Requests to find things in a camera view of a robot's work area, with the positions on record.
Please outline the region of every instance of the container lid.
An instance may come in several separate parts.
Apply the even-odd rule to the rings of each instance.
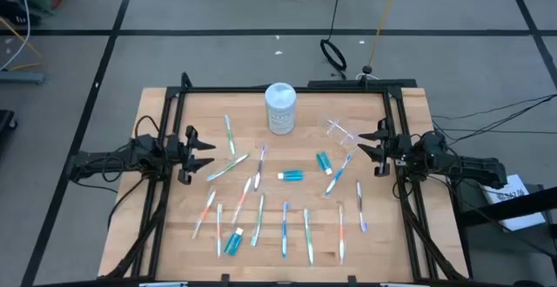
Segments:
[[[265,100],[275,109],[287,109],[296,102],[296,91],[288,83],[274,83],[265,91]]]

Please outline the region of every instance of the plastic container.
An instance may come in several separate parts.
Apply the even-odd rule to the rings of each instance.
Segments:
[[[285,170],[278,174],[278,179],[282,179],[285,182],[297,182],[304,179],[304,172],[302,170]]]
[[[326,175],[331,175],[331,161],[327,156],[327,153],[324,151],[318,152],[317,154],[317,163],[319,164],[319,168],[325,172]]]
[[[321,117],[319,128],[347,150],[354,150],[356,145],[359,144],[359,137],[350,130],[347,130],[346,127],[343,127],[338,119]]]
[[[274,83],[265,91],[267,125],[275,135],[285,135],[294,129],[296,121],[296,91],[288,83]]]
[[[241,228],[237,228],[236,231],[230,236],[228,239],[228,243],[225,246],[225,253],[228,253],[231,256],[236,256],[236,252],[238,252],[238,247],[242,243],[242,234],[244,230]]]

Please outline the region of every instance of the wooden table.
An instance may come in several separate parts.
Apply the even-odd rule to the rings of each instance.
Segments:
[[[422,89],[403,89],[406,114],[411,133],[432,129],[427,100]],[[138,117],[151,115],[160,119],[164,89],[145,89],[138,108]],[[171,109],[174,116],[176,104]],[[211,184],[206,177],[222,169],[232,160],[226,138],[223,116],[232,121],[237,154],[252,155],[236,168]],[[381,95],[373,94],[298,94],[296,127],[286,136],[275,136],[266,127],[263,93],[193,93],[185,98],[180,139],[185,141],[185,126],[194,125],[199,139],[217,146],[215,150],[197,151],[196,157],[214,157],[215,161],[193,175],[190,186],[181,184],[175,168],[164,225],[158,263],[158,280],[218,281],[228,273],[233,281],[300,281],[346,282],[355,275],[359,282],[411,282],[412,274],[400,203],[393,194],[394,175],[377,178],[370,159],[357,151],[354,159],[333,193],[324,196],[332,177],[319,170],[316,153],[325,150],[331,158],[333,171],[343,163],[346,152],[319,127],[319,119],[327,115],[341,119],[354,133],[375,131],[384,117]],[[167,133],[171,132],[171,123]],[[142,123],[139,133],[157,135],[149,123]],[[216,253],[216,204],[222,204],[223,247],[233,232],[232,213],[249,176],[256,173],[259,151],[263,143],[269,149],[263,167],[259,192],[266,195],[263,226],[256,247],[250,246],[256,222],[259,192],[248,193],[237,226],[244,229],[244,241],[235,257]],[[302,182],[284,183],[277,173],[302,169]],[[123,174],[118,195],[121,197],[137,180],[138,173]],[[369,231],[359,228],[356,204],[356,179],[362,183],[364,215]],[[210,213],[196,239],[191,239],[196,219],[203,209],[208,191],[217,195]],[[99,273],[106,274],[130,248],[138,234],[147,183],[142,184],[122,203],[112,218]],[[422,184],[423,198],[433,241],[440,247],[455,269],[466,274],[460,237],[446,187],[434,180]],[[290,203],[288,213],[288,258],[281,257],[282,204]],[[345,206],[346,260],[339,265],[338,203]],[[311,212],[313,236],[313,267],[306,251],[303,209]],[[423,247],[416,237],[422,276],[426,277]],[[151,244],[147,244],[143,265],[148,264]]]

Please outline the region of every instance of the clear plastic cup holder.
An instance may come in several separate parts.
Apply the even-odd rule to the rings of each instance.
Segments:
[[[325,132],[335,143],[347,150],[353,150],[359,144],[359,138],[353,132],[341,125],[339,119],[321,117],[319,128]]]

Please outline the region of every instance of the gray concrete floor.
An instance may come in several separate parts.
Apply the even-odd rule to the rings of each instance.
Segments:
[[[121,0],[64,0],[41,29],[109,30]],[[387,0],[339,0],[336,26],[377,27]],[[557,30],[557,0],[525,0],[541,30]],[[326,29],[334,0],[131,0],[124,30]],[[514,0],[394,0],[387,29],[527,30]],[[0,61],[18,41],[0,38]],[[257,85],[337,79],[319,50],[320,36],[119,37],[82,149],[111,150],[130,135],[141,90],[178,83],[186,70],[197,86]],[[348,61],[348,77],[367,62],[372,36],[334,36]],[[544,37],[557,56],[557,37]],[[0,160],[0,285],[19,284],[43,223],[81,117],[107,37],[33,36],[44,55],[48,82],[0,85],[0,108],[14,110],[20,127]],[[25,51],[14,64],[28,63]],[[415,78],[433,114],[471,111],[555,93],[531,37],[382,37],[374,74]],[[546,103],[501,127],[557,130],[557,102]],[[476,129],[505,113],[447,128]],[[554,187],[552,135],[484,134],[458,143],[461,154],[497,157],[529,184]],[[99,177],[84,180],[102,184]],[[37,275],[38,284],[92,279],[106,237],[114,195],[70,184]],[[551,264],[535,253],[477,247],[472,266],[480,281],[509,284],[536,279],[555,284]]]

